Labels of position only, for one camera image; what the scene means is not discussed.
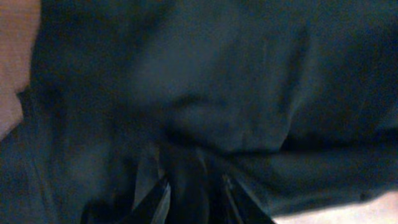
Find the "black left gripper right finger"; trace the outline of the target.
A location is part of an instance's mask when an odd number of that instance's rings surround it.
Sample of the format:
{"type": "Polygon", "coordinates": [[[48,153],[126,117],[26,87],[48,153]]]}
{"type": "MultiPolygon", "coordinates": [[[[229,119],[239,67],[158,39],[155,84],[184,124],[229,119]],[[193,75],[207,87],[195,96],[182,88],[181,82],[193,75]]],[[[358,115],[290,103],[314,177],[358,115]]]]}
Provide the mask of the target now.
{"type": "Polygon", "coordinates": [[[226,174],[222,175],[222,221],[226,224],[275,224],[250,198],[242,186],[226,174]]]}

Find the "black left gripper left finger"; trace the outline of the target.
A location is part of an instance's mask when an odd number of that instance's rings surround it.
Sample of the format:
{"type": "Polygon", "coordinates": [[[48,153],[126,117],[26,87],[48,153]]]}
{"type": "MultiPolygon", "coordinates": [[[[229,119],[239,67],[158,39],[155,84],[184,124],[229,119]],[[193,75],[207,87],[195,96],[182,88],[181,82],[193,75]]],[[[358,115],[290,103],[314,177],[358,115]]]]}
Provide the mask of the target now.
{"type": "Polygon", "coordinates": [[[119,224],[164,224],[170,207],[170,185],[160,179],[132,212],[119,224]]]}

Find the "black t-shirt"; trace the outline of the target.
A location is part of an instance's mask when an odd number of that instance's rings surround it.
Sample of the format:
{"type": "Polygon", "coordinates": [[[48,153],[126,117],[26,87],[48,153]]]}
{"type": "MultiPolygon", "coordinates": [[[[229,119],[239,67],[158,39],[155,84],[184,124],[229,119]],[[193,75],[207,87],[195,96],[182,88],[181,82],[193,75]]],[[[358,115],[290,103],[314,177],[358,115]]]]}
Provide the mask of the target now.
{"type": "Polygon", "coordinates": [[[2,1],[1,222],[272,220],[397,189],[396,1],[2,1]]]}

